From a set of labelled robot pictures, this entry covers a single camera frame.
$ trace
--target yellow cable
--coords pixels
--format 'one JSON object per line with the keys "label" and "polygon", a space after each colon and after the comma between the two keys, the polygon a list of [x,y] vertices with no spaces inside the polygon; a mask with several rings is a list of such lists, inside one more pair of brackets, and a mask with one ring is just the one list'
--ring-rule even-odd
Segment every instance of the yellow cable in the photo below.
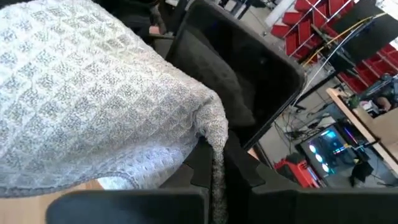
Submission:
{"label": "yellow cable", "polygon": [[327,45],[331,44],[333,41],[337,40],[337,39],[340,38],[342,35],[346,34],[347,32],[349,32],[349,31],[351,31],[351,30],[353,30],[353,29],[355,29],[357,26],[361,25],[362,23],[364,23],[364,22],[365,22],[366,20],[368,20],[368,19],[375,19],[375,18],[384,16],[384,15],[386,15],[386,14],[387,14],[386,12],[383,12],[383,13],[377,14],[377,15],[375,15],[375,16],[369,16],[369,17],[367,17],[367,18],[365,18],[365,19],[362,19],[362,20],[360,20],[359,22],[355,23],[354,25],[352,25],[352,26],[349,27],[348,29],[344,30],[342,33],[340,33],[339,35],[337,35],[336,37],[334,37],[333,39],[331,39],[329,42],[327,42],[323,47],[319,48],[319,49],[318,49],[318,50],[317,50],[317,51],[316,51],[304,64],[303,64],[303,67],[306,66],[306,65],[308,65],[308,64],[311,62],[311,60],[312,60],[315,56],[317,56],[317,54],[318,54],[321,50],[323,50]]}

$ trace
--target gray fabric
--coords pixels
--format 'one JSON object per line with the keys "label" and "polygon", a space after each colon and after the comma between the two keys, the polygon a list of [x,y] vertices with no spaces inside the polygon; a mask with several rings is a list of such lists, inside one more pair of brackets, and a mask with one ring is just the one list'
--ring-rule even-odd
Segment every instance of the gray fabric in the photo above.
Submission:
{"label": "gray fabric", "polygon": [[228,122],[215,92],[89,0],[15,4],[0,20],[0,196],[98,177],[157,187],[202,134],[223,206]]}
{"label": "gray fabric", "polygon": [[244,104],[242,89],[234,70],[216,53],[198,30],[190,27],[182,34],[171,62],[191,77],[216,91],[225,107],[232,127],[255,123],[252,112]]}

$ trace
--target white knit blanket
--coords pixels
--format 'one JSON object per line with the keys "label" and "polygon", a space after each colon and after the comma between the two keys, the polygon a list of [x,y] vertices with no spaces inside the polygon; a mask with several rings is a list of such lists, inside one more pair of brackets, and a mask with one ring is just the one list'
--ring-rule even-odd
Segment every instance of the white knit blanket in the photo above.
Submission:
{"label": "white knit blanket", "polygon": [[222,186],[228,122],[217,94],[99,5],[38,0],[0,10],[0,196],[99,177],[158,187],[199,135],[215,150]]}

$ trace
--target knit texture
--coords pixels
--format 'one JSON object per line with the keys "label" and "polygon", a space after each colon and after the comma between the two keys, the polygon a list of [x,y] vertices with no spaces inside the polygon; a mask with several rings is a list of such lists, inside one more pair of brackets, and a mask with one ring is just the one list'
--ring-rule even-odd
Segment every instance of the knit texture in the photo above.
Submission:
{"label": "knit texture", "polygon": [[0,115],[2,197],[99,177],[158,187],[204,135],[215,150],[215,210],[224,206],[218,95],[89,0],[0,10]]}

